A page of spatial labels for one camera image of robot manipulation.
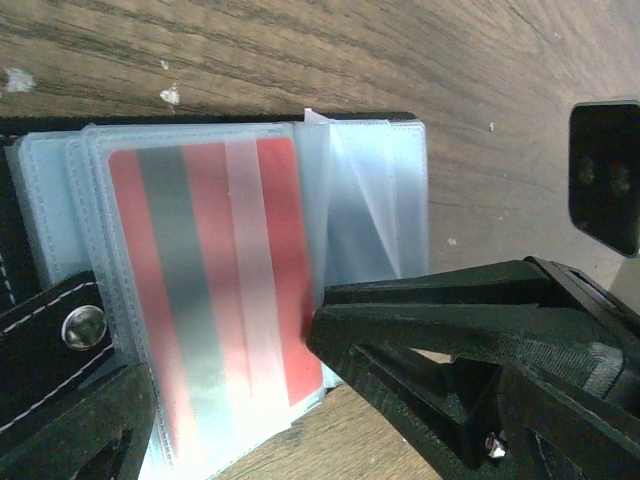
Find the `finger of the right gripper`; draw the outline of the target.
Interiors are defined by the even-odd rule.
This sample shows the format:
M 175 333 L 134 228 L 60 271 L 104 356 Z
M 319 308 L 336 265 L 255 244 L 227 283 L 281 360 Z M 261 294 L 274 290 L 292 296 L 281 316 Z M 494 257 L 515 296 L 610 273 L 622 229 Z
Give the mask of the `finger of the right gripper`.
M 527 257 L 329 289 L 322 360 L 344 380 L 357 345 L 520 361 L 606 395 L 625 369 L 625 332 L 611 324 L 622 317 L 621 304 L 583 272 Z

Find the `red striped credit card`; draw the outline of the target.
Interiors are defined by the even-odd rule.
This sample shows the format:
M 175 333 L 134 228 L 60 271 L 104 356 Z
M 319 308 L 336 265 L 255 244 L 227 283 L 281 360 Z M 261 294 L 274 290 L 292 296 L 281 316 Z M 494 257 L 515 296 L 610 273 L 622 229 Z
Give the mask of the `red striped credit card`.
M 219 467 L 323 383 L 294 144 L 129 149 L 108 167 L 176 461 Z

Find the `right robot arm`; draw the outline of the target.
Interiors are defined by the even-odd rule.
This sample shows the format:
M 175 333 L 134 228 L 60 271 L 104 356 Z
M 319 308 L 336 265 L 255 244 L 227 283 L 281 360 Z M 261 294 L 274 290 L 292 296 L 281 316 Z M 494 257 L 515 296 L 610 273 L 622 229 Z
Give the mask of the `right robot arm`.
M 569 216 L 623 256 L 609 289 L 527 257 L 326 291 L 313 342 L 403 364 L 423 350 L 502 364 L 521 359 L 590 394 L 639 387 L 639 104 L 579 103 L 569 119 Z

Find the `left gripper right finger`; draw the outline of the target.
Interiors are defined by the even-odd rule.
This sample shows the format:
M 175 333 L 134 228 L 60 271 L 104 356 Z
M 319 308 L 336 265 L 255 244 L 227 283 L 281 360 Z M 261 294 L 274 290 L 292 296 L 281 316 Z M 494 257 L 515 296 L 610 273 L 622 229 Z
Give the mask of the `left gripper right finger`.
M 476 320 L 318 310 L 309 349 L 445 479 L 635 479 L 639 420 L 586 383 L 601 356 Z

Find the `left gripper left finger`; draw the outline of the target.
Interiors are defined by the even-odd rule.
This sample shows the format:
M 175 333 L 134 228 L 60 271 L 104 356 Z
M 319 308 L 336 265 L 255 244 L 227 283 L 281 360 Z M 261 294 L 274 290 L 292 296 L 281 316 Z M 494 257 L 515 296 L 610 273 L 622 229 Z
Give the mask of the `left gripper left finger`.
M 1 477 L 136 479 L 155 410 L 147 365 L 122 366 L 5 430 Z

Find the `black leather card holder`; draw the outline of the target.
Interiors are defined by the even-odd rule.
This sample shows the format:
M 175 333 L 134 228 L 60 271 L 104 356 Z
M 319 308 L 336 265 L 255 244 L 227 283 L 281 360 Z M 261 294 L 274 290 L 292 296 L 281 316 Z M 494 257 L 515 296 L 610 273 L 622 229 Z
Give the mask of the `black leather card holder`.
M 429 266 L 426 129 L 405 113 L 214 117 L 5 117 L 1 121 L 1 434 L 41 406 L 145 364 L 154 423 L 136 479 L 206 479 L 181 467 L 138 301 L 110 156 L 121 150 L 289 138 L 296 153 L 312 314 L 331 285 L 423 275 Z

